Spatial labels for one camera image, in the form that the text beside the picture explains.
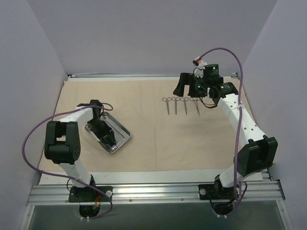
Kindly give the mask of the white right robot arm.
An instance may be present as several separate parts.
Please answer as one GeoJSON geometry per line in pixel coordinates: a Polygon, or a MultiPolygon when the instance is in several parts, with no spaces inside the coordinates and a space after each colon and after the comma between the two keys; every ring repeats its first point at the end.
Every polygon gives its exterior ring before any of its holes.
{"type": "Polygon", "coordinates": [[[173,94],[183,98],[185,86],[189,86],[191,99],[211,99],[213,104],[209,108],[219,108],[236,131],[233,165],[216,176],[213,185],[217,197],[236,193],[245,178],[272,166],[278,142],[274,137],[267,137],[246,110],[241,102],[240,85],[226,82],[218,74],[203,72],[203,76],[197,78],[192,73],[181,73],[173,94]]]}

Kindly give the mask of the steel instrument tray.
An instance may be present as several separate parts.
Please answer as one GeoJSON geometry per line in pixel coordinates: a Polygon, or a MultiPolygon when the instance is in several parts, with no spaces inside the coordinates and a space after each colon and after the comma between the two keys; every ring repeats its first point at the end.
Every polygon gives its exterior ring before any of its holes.
{"type": "Polygon", "coordinates": [[[120,144],[120,147],[117,150],[112,151],[110,146],[103,145],[100,142],[100,140],[96,137],[96,135],[93,133],[88,124],[85,125],[84,129],[106,152],[108,152],[109,154],[114,154],[120,148],[122,148],[125,143],[129,141],[131,133],[116,118],[114,118],[114,116],[112,116],[108,112],[104,112],[100,116],[100,119],[105,121],[112,128],[116,142],[117,144],[120,144]]]}

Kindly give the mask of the steel surgical scissors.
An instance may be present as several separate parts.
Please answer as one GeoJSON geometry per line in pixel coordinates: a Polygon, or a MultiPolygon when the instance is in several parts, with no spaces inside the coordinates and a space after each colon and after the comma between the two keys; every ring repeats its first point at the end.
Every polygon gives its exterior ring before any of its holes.
{"type": "Polygon", "coordinates": [[[170,107],[169,107],[169,102],[172,101],[171,97],[163,97],[162,101],[165,102],[166,104],[166,110],[167,110],[167,115],[170,116],[170,107]]]}

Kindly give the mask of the steel surgical forceps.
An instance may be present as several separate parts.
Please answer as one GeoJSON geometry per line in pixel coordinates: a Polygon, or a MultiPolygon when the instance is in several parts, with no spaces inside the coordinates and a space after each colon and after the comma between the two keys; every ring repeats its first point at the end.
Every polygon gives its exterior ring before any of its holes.
{"type": "Polygon", "coordinates": [[[196,107],[197,114],[200,115],[200,110],[199,110],[199,105],[198,105],[199,99],[198,99],[198,98],[192,98],[192,97],[190,97],[189,100],[192,101],[192,102],[194,102],[195,107],[196,107]]]}

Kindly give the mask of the beige cloth wrap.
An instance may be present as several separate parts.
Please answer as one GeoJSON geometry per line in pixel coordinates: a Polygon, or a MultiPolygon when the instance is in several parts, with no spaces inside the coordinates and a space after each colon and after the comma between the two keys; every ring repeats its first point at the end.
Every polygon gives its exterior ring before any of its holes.
{"type": "Polygon", "coordinates": [[[56,111],[73,110],[92,99],[111,104],[111,112],[131,138],[114,154],[107,153],[85,129],[80,130],[81,160],[90,172],[142,172],[222,169],[233,163],[236,131],[218,108],[188,101],[169,103],[177,80],[68,81],[56,111]]]}

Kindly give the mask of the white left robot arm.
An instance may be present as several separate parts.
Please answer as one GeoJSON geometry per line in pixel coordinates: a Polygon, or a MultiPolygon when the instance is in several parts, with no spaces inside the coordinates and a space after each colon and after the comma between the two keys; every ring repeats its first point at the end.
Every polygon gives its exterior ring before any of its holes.
{"type": "Polygon", "coordinates": [[[46,126],[45,158],[59,165],[72,185],[80,188],[80,196],[91,201],[96,197],[94,178],[85,169],[80,155],[81,142],[79,130],[88,124],[99,141],[108,147],[116,145],[115,134],[105,121],[100,119],[104,104],[99,100],[81,103],[70,115],[59,121],[49,121],[46,126]]]}

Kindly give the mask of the steel curved scissors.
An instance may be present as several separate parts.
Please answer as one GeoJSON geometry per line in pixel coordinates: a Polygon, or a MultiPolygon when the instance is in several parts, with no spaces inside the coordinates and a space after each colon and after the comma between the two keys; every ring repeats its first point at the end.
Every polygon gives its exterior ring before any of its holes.
{"type": "Polygon", "coordinates": [[[177,104],[180,101],[180,98],[179,97],[172,97],[171,100],[174,101],[175,116],[177,116],[177,104]]]}

